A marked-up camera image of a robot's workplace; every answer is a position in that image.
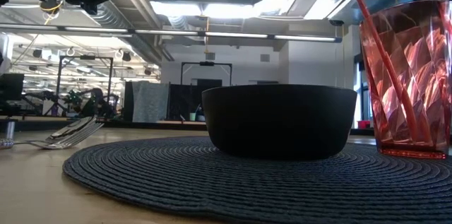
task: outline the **red object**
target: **red object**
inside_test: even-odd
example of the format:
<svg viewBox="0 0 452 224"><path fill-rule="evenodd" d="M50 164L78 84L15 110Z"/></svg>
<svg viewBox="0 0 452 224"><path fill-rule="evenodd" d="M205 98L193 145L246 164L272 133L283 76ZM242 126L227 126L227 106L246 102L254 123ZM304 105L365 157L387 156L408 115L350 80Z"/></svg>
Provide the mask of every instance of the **red object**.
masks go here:
<svg viewBox="0 0 452 224"><path fill-rule="evenodd" d="M358 129L370 128L370 121L358 121Z"/></svg>
<svg viewBox="0 0 452 224"><path fill-rule="evenodd" d="M452 102L451 4L439 0L402 4L376 13L360 25L375 137L381 153L418 158L447 156ZM374 30L393 72L380 55ZM407 93L414 127L397 85Z"/></svg>

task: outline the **table surface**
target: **table surface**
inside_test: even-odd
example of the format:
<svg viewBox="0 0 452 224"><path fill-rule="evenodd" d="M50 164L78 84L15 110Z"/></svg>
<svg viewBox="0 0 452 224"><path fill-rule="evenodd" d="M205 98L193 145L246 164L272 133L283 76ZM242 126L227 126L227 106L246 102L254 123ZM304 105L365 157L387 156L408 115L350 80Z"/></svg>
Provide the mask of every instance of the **table surface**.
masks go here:
<svg viewBox="0 0 452 224"><path fill-rule="evenodd" d="M53 131L17 132L16 140L46 138ZM17 145L0 151L0 223L6 224L156 224L218 223L158 213L100 196L62 174L63 162L76 151L115 141L170 136L207 136L206 131L101 129L79 145L55 151ZM375 144L372 137L350 142Z"/></svg>

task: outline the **drinking straw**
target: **drinking straw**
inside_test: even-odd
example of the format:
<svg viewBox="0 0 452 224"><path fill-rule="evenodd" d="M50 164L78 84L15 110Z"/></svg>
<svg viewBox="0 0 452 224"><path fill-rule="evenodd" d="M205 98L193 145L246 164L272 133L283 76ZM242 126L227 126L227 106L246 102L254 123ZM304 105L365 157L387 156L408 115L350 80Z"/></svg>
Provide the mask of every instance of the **drinking straw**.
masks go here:
<svg viewBox="0 0 452 224"><path fill-rule="evenodd" d="M389 78L391 80L391 83L394 86L394 90L397 95L397 98L403 104L403 109L405 110L405 113L406 113L407 124L408 124L408 129L410 130L411 139L414 142L417 142L417 129L416 129L417 122L416 122L416 117L415 117L415 111L411 105L410 96L408 95L408 92L406 91L406 89L404 89L402 87L402 85L399 83L399 81L397 79L396 71L394 70L393 64L391 63L391 59L389 58L388 53L384 50L383 43L381 42L379 34L376 31L374 22L371 19L370 12L364 3L364 0L357 0L357 2L359 5L359 8L361 9L361 12L364 16L364 20L366 22L368 22L368 24L369 24L369 27L370 27L370 30L372 33L372 37L374 38L376 47L379 50L381 60L383 61L384 66L388 70ZM427 124L427 119L426 119L426 117L422 117L422 116L423 116L423 114L421 114L421 124L420 124L421 126L420 127L424 134L425 139L428 142L430 142L431 137L430 137L429 127Z"/></svg>

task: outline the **gray placemat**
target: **gray placemat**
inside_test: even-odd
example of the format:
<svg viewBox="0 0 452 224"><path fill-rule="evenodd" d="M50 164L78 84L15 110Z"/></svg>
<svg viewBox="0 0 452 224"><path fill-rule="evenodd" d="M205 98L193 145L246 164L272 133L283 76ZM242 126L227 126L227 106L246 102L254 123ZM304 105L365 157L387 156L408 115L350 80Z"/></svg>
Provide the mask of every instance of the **gray placemat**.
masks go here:
<svg viewBox="0 0 452 224"><path fill-rule="evenodd" d="M452 223L451 169L360 144L309 162L237 158L208 137L100 144L63 166L131 204L243 223Z"/></svg>

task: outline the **black bowl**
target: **black bowl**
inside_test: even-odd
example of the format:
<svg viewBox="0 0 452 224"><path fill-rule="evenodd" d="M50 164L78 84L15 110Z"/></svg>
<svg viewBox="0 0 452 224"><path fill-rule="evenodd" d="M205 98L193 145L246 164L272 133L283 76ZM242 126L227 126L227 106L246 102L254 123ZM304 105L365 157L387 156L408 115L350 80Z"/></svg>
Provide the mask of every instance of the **black bowl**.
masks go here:
<svg viewBox="0 0 452 224"><path fill-rule="evenodd" d="M329 86L252 85L203 92L212 143L255 158L322 159L339 153L357 94Z"/></svg>

